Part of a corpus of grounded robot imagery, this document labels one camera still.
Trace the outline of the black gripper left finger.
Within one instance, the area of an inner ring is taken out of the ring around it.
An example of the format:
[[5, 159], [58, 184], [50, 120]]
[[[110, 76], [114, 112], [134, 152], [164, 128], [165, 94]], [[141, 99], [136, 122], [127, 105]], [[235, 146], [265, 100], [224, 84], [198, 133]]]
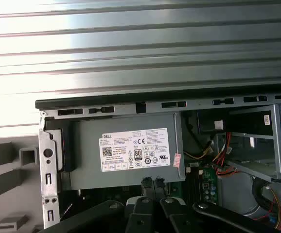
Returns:
[[153, 180], [141, 182], [144, 196], [124, 206], [107, 200], [42, 230], [43, 233], [152, 233], [154, 231]]

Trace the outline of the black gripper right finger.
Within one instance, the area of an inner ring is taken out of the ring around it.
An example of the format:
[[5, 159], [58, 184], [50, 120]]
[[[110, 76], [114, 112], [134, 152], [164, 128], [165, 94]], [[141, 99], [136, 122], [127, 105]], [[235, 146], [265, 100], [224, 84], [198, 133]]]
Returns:
[[162, 211], [175, 233], [279, 233], [280, 230], [210, 202], [192, 207], [162, 194]]

